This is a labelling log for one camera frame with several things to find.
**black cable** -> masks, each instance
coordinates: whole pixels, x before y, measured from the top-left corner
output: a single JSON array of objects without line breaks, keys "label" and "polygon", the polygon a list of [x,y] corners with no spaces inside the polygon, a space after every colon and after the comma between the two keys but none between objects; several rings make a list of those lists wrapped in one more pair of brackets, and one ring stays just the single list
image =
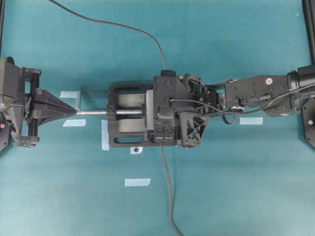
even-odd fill
[{"label": "black cable", "polygon": [[207,103],[203,103],[203,102],[199,102],[199,101],[195,101],[195,100],[190,100],[190,99],[170,99],[169,101],[170,101],[170,102],[180,102],[180,101],[182,101],[182,102],[193,102],[193,103],[198,103],[198,104],[200,104],[200,105],[209,107],[209,108],[211,108],[211,109],[213,109],[213,110],[216,110],[216,111],[218,111],[218,112],[221,112],[221,113],[223,113],[223,114],[242,114],[242,115],[247,115],[247,114],[251,114],[251,113],[254,113],[254,112],[259,112],[259,111],[261,111],[261,110],[267,109],[268,107],[271,106],[271,104],[273,104],[276,100],[278,100],[278,99],[280,99],[280,98],[282,98],[282,97],[285,97],[285,96],[290,95],[290,94],[292,94],[292,93],[295,93],[295,92],[298,92],[298,91],[301,91],[301,90],[304,90],[304,89],[308,89],[308,88],[314,87],[314,86],[315,86],[315,83],[310,84],[310,85],[307,85],[307,86],[304,86],[304,87],[300,87],[300,88],[297,88],[297,89],[294,89],[294,90],[291,90],[291,91],[286,92],[286,93],[283,93],[283,94],[281,94],[281,95],[275,97],[274,99],[272,99],[266,106],[263,106],[263,107],[258,108],[258,109],[256,109],[256,110],[252,110],[252,111],[248,111],[248,112],[230,112],[230,111],[224,111],[224,110],[218,109],[218,108],[216,108],[216,107],[214,107],[214,106],[211,106],[211,105],[209,105],[209,104],[207,104]]},{"label": "black cable", "polygon": [[227,125],[233,125],[236,122],[236,113],[233,114],[231,121],[228,121],[225,115],[221,115],[221,117],[222,117],[223,122]]},{"label": "black cable", "polygon": [[168,181],[168,193],[169,193],[168,219],[169,219],[169,222],[170,222],[171,226],[175,230],[176,234],[178,236],[182,236],[182,233],[179,231],[179,229],[177,228],[177,226],[175,225],[175,223],[173,221],[172,178],[171,178],[171,175],[170,175],[169,170],[168,170],[168,166],[167,166],[167,162],[166,162],[165,153],[164,153],[164,149],[163,149],[162,143],[160,143],[159,146],[161,148],[162,159],[163,159],[163,163],[164,163],[164,166],[165,166],[165,172],[166,172],[167,181]]},{"label": "black cable", "polygon": [[221,113],[225,113],[225,114],[234,114],[234,113],[236,113],[236,112],[224,111],[224,110],[218,109],[218,108],[216,108],[214,106],[211,106],[211,105],[209,105],[207,103],[203,103],[203,102],[199,102],[199,101],[195,101],[195,100],[190,100],[190,99],[170,99],[169,101],[170,102],[193,102],[193,103],[198,103],[198,104],[206,106],[206,107],[210,107],[211,109],[216,110],[216,111],[221,112]]},{"label": "black cable", "polygon": [[48,0],[48,1],[50,1],[50,2],[54,3],[55,5],[61,7],[62,9],[66,10],[67,12],[70,12],[71,14],[73,14],[73,15],[75,15],[75,16],[78,16],[78,17],[80,17],[80,18],[82,18],[82,19],[85,19],[85,20],[87,20],[87,21],[92,21],[92,22],[101,23],[101,24],[108,24],[108,25],[123,27],[123,28],[129,29],[129,30],[134,30],[134,31],[137,31],[137,32],[140,32],[140,33],[145,34],[146,36],[148,36],[148,37],[150,37],[151,39],[153,39],[154,42],[157,44],[158,49],[159,49],[159,51],[161,52],[164,70],[166,70],[166,63],[165,63],[165,57],[164,57],[163,50],[162,50],[160,44],[158,43],[157,39],[154,38],[151,34],[145,32],[145,31],[143,31],[143,30],[140,30],[140,29],[131,27],[131,26],[126,26],[126,25],[122,25],[122,24],[119,24],[119,23],[114,23],[114,22],[110,22],[110,21],[101,21],[101,20],[96,20],[96,19],[90,18],[90,17],[86,17],[86,16],[83,16],[83,15],[77,13],[77,12],[74,12],[74,11],[70,10],[69,8],[66,8],[65,6],[63,6],[63,5],[61,5],[60,3],[56,2],[55,0]]}]

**painter's tape strip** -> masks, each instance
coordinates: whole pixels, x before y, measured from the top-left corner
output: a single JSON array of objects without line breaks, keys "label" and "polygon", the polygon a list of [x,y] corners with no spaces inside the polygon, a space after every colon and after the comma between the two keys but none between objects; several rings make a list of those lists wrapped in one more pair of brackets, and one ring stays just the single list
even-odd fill
[{"label": "painter's tape strip", "polygon": [[77,98],[77,91],[61,91],[61,98]]},{"label": "painter's tape strip", "polygon": [[102,119],[102,150],[109,150],[107,120],[104,119]]},{"label": "painter's tape strip", "polygon": [[264,123],[263,117],[241,117],[241,125],[262,125]]},{"label": "painter's tape strip", "polygon": [[85,119],[67,119],[64,123],[64,127],[82,127],[87,124]]},{"label": "painter's tape strip", "polygon": [[150,178],[126,178],[125,187],[142,187],[149,186],[151,183]]}]

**teal surface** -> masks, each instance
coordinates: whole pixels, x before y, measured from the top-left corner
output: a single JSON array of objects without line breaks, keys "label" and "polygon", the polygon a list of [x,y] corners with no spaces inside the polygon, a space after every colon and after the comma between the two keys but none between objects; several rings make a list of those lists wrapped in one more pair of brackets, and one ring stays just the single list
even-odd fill
[{"label": "teal surface", "polygon": [[[168,68],[207,84],[310,64],[300,0],[60,1],[152,33]],[[84,109],[104,108],[113,82],[151,81],[162,69],[144,35],[84,21],[46,0],[7,0],[1,56],[42,69],[41,87],[56,96],[81,90]],[[213,119],[200,148],[165,148],[174,221],[184,235],[315,234],[315,153],[301,118],[255,116],[264,125]],[[86,117],[85,127],[46,124],[36,148],[1,155],[1,236],[175,235],[159,149],[102,151],[101,119]],[[151,184],[126,188],[125,178]]]}]

